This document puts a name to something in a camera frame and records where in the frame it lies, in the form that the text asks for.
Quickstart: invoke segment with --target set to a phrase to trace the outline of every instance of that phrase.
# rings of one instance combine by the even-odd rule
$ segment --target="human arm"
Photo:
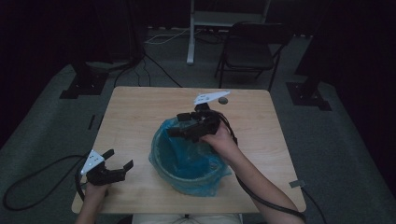
[[[84,203],[75,224],[93,224],[95,222],[102,209],[102,201],[105,198],[107,188],[108,185],[95,186],[90,182],[87,183]]]
[[[235,174],[254,194],[267,202],[297,211],[291,199],[270,180],[268,180],[253,163],[243,154],[231,138],[224,123],[216,134],[208,134],[201,140],[210,144],[230,165]],[[252,199],[269,224],[304,223],[299,217],[277,211]]]

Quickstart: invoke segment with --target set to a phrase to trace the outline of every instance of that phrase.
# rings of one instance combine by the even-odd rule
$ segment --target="black chair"
[[[271,91],[280,52],[293,37],[285,24],[241,21],[234,24],[225,39],[215,77],[220,71],[219,89],[224,71],[254,72],[258,78],[262,71],[273,69],[268,91]],[[274,53],[269,45],[277,46]]]

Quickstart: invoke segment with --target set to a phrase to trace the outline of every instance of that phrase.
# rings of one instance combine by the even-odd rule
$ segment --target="white tag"
[[[199,94],[194,100],[195,105],[204,104],[219,99],[222,96],[230,94],[230,91],[218,91],[213,93]]]
[[[87,161],[85,161],[84,166],[82,167],[81,174],[87,174],[91,169],[95,168],[99,163],[104,161],[101,155],[99,155],[95,150],[91,150],[90,155],[88,156]]]

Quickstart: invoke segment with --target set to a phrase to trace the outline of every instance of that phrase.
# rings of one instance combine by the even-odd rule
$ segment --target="black stand base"
[[[303,83],[287,82],[286,85],[288,87],[291,100],[295,105],[317,106],[320,110],[332,111],[329,102],[323,100],[318,90],[316,90],[310,98],[305,98],[301,94]]]
[[[60,99],[77,99],[79,95],[100,95],[105,86],[108,73],[93,74],[90,84],[78,85],[76,76],[67,91],[63,91]]]

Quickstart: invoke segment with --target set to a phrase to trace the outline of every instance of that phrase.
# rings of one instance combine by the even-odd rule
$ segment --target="chair backrest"
[[[288,45],[293,35],[283,23],[240,21],[230,28],[227,38],[238,36],[263,44]]]

